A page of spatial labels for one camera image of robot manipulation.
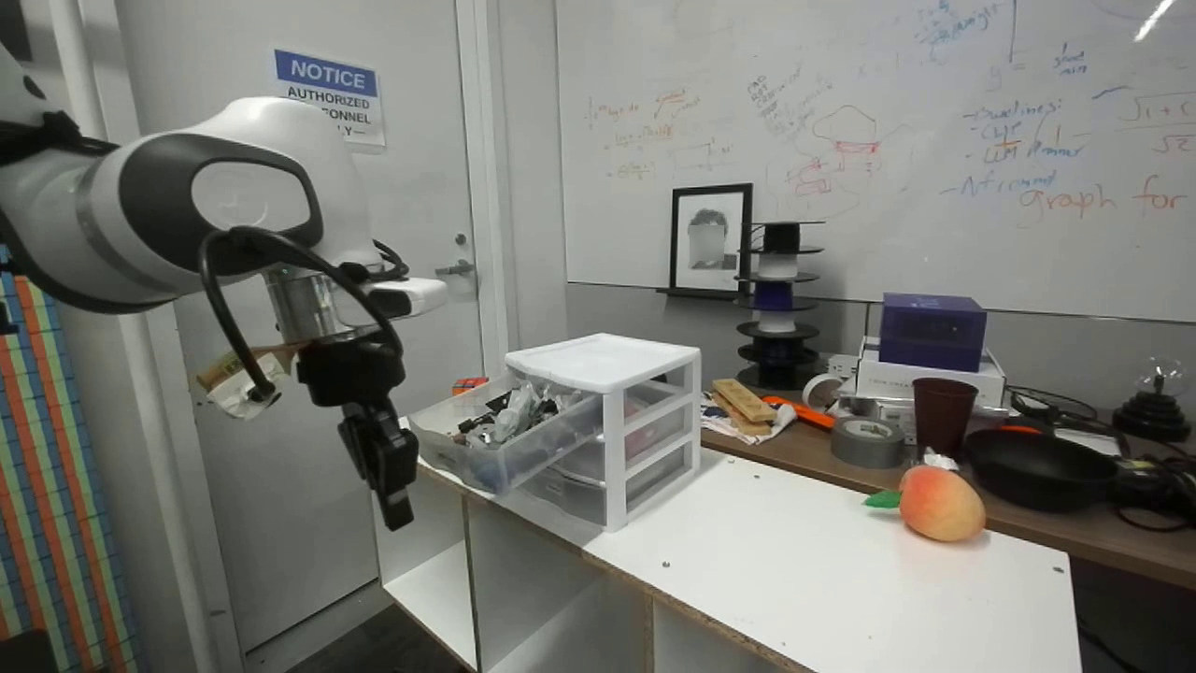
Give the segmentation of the white franka robot arm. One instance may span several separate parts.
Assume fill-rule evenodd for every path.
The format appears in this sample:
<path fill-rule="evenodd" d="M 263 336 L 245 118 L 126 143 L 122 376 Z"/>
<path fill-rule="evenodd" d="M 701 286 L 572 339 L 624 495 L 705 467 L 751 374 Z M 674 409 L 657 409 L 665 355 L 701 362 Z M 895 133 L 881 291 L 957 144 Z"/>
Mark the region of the white franka robot arm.
<path fill-rule="evenodd" d="M 0 235 L 42 291 L 140 315 L 211 303 L 228 355 L 198 374 L 211 402 L 255 420 L 298 376 L 341 416 L 341 442 L 380 518 L 411 523 L 419 438 L 392 409 L 395 325 L 444 300 L 368 233 L 368 189 L 338 124 L 293 98 L 111 144 L 54 107 L 0 53 Z"/>

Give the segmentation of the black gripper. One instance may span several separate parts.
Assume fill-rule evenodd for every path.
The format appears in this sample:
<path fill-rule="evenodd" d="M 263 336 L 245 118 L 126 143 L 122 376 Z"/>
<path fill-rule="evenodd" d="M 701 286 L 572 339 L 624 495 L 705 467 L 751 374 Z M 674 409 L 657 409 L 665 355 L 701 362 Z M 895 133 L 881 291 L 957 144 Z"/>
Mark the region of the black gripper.
<path fill-rule="evenodd" d="M 341 412 L 341 442 L 364 482 L 380 497 L 380 518 L 399 531 L 414 518 L 419 442 L 399 426 L 389 391 L 404 381 L 399 346 L 384 333 L 323 339 L 298 352 L 298 381 L 316 409 Z"/>

